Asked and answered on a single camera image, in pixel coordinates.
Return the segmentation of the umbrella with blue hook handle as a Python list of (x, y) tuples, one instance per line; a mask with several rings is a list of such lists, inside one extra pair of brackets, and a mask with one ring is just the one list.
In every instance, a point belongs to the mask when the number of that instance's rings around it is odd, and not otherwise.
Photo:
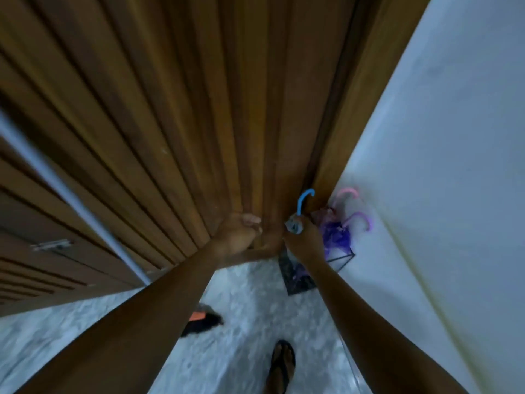
[(314, 197), (315, 193), (316, 192), (314, 189), (307, 189), (299, 196), (297, 201), (296, 212), (292, 216), (290, 216), (290, 218), (285, 222), (285, 226), (288, 232), (293, 234), (300, 234), (303, 231), (304, 228), (300, 219), (303, 204), (307, 197)]

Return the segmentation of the brown slatted wooden door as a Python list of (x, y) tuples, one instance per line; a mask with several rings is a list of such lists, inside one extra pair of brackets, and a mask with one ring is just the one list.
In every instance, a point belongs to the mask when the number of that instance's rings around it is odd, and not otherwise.
[(232, 211), (276, 256), (367, 0), (0, 0), (0, 111), (150, 277)]

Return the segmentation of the black and orange sandal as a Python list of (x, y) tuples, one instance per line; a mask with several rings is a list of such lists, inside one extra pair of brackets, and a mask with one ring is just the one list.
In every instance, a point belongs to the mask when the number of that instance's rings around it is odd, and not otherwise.
[(180, 337), (184, 338), (188, 335), (207, 332), (215, 327), (222, 326), (224, 323), (224, 318), (211, 306), (198, 303)]

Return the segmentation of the person's left forearm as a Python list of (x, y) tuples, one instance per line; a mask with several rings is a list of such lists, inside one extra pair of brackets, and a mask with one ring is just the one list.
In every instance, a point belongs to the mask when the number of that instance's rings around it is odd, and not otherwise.
[(213, 239), (72, 341), (15, 394), (145, 394), (226, 256)]

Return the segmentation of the brown wooden door frame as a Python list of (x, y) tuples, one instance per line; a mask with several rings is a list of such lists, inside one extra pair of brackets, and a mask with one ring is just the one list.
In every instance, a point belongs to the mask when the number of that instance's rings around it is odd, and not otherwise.
[(374, 0), (321, 153), (307, 210), (324, 207), (430, 0)]

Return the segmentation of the long silver door pull bar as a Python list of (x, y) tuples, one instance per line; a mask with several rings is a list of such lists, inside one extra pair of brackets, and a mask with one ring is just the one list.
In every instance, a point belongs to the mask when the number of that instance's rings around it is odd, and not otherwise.
[(147, 273), (128, 254), (121, 243), (100, 220), (83, 204), (81, 199), (56, 174), (42, 153), (36, 149), (12, 120), (0, 109), (0, 137), (30, 165), (30, 167), (75, 211), (75, 213), (109, 246), (124, 264), (146, 286), (152, 283)]

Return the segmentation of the person's right forearm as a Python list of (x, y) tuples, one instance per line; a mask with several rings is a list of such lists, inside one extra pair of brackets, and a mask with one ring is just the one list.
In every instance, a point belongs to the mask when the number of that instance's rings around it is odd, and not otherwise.
[(372, 394), (468, 394), (322, 258), (301, 261)]

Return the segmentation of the person's left hand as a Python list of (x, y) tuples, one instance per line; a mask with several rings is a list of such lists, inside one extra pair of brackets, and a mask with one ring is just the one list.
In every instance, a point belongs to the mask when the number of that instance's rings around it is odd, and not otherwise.
[(211, 248), (219, 258), (226, 258), (246, 251), (257, 237), (245, 235), (241, 229), (241, 214), (233, 212), (227, 216), (211, 240)]

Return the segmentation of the silver metal door latch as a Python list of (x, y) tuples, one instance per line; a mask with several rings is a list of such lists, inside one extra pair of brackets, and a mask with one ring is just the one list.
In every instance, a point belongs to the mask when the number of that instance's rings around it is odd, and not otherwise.
[(33, 251), (63, 251), (70, 248), (74, 242), (69, 239), (60, 239), (56, 241), (42, 242), (30, 245)]

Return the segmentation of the person's right hand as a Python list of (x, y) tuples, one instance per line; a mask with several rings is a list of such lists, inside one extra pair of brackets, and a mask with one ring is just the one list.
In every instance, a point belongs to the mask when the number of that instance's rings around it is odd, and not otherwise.
[(327, 268), (329, 265), (325, 260), (325, 249), (318, 227), (314, 225), (309, 218), (303, 215), (301, 215), (300, 218), (307, 219), (304, 243), (299, 247), (286, 247), (304, 266), (307, 272), (313, 276), (315, 272)]

